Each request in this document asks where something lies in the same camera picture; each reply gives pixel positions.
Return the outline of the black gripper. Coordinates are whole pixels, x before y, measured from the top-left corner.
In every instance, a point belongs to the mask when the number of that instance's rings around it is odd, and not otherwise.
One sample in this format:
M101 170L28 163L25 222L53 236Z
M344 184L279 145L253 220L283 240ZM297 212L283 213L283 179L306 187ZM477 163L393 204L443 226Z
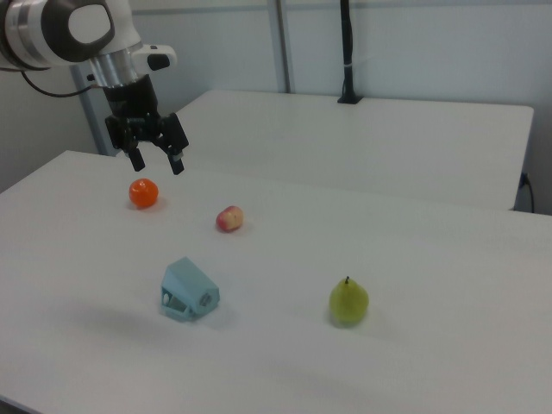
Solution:
M174 175L184 170L183 150L189 141L176 114L161 115L158 99L148 75L127 85L103 88L111 109L105 119L116 149L129 158L135 171L145 168L139 144L150 142L166 155Z

